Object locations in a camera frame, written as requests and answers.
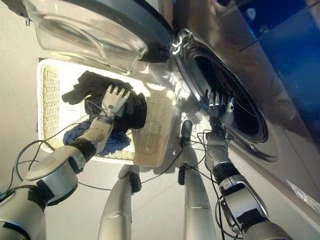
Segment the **laundry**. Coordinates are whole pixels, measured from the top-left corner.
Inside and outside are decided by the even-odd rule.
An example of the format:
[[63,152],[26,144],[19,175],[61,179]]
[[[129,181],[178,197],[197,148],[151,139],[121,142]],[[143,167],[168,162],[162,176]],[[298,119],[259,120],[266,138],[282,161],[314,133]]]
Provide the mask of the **laundry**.
[[62,100],[65,103],[75,105],[85,99],[85,112],[92,118],[93,115],[99,115],[101,110],[93,104],[89,105],[88,101],[100,107],[107,88],[112,84],[119,88],[125,88],[126,91],[131,91],[124,104],[123,115],[121,117],[115,116],[116,125],[113,132],[126,132],[128,129],[141,129],[145,126],[147,117],[145,96],[142,93],[137,95],[129,83],[90,71],[83,73],[78,78],[78,82],[73,86],[74,90],[62,95]]
[[[90,120],[79,123],[73,129],[67,131],[63,136],[63,144],[68,145],[76,138],[80,137],[91,125]],[[123,131],[112,132],[110,137],[107,139],[106,144],[101,152],[98,154],[100,156],[105,156],[108,154],[114,154],[117,150],[121,151],[125,147],[130,145],[130,140]]]

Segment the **white floor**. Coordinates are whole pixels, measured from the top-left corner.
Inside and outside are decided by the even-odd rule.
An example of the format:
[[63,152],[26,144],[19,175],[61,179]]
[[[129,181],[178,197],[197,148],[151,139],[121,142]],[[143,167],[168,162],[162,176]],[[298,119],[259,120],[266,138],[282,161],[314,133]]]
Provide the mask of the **white floor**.
[[[11,169],[17,153],[37,135],[36,68],[39,57],[48,56],[37,43],[33,26],[26,27],[24,20],[0,2],[0,190],[10,181]],[[197,126],[195,133],[205,128]],[[27,151],[23,160],[30,160],[35,149]],[[199,158],[204,152],[195,150]],[[230,152],[230,158],[265,201],[271,219],[283,227],[295,240],[317,240],[319,233],[286,202],[285,197],[263,179],[249,165]],[[159,169],[142,172],[141,180],[154,177],[173,160],[164,160]],[[184,222],[184,187],[178,185],[177,163],[164,174],[142,186],[132,196],[133,240],[181,240]],[[111,188],[117,180],[121,165],[90,161],[79,180],[86,184]],[[200,164],[200,170],[209,172]],[[211,182],[203,179],[211,207],[216,197]],[[90,240],[98,236],[99,221],[109,192],[79,185],[75,193],[57,206],[46,209],[46,239]],[[216,226],[216,239],[221,233]]]

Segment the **blue cloth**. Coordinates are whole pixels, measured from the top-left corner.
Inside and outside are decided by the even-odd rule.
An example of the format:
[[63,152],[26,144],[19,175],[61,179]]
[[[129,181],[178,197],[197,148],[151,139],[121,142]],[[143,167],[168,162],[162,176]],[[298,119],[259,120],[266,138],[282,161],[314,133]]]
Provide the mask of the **blue cloth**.
[[[63,136],[63,144],[68,145],[76,138],[80,137],[85,130],[87,130],[91,125],[91,121],[87,120],[82,123],[79,123],[73,129],[67,131]],[[110,137],[107,139],[106,144],[101,152],[98,154],[100,156],[105,156],[108,154],[114,154],[116,150],[121,151],[125,147],[129,146],[129,138],[127,137],[126,133],[123,131],[119,132],[112,132]]]

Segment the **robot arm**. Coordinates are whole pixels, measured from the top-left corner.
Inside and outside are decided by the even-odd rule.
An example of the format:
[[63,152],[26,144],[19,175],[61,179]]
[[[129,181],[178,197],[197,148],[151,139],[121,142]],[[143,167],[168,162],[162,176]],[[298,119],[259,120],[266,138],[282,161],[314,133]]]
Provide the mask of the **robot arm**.
[[229,159],[226,128],[234,120],[235,100],[231,98],[225,109],[217,110],[220,102],[217,95],[215,100],[213,94],[210,96],[212,132],[207,133],[205,165],[218,184],[221,192],[219,201],[228,225],[236,234],[242,234],[245,240],[291,240],[280,226],[269,221],[264,202]]
[[78,173],[103,150],[114,124],[114,116],[130,92],[110,85],[102,101],[102,112],[83,135],[56,149],[35,165],[22,183],[0,202],[0,239],[34,239],[44,221],[46,206],[68,198],[78,186]]

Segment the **door hinge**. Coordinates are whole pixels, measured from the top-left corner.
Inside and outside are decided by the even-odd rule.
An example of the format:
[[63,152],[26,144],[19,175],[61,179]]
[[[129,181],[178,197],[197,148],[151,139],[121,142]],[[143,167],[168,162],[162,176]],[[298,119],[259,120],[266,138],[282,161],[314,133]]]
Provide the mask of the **door hinge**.
[[173,55],[177,55],[180,52],[184,38],[190,36],[192,36],[192,32],[186,28],[183,28],[178,32],[172,43],[171,51]]

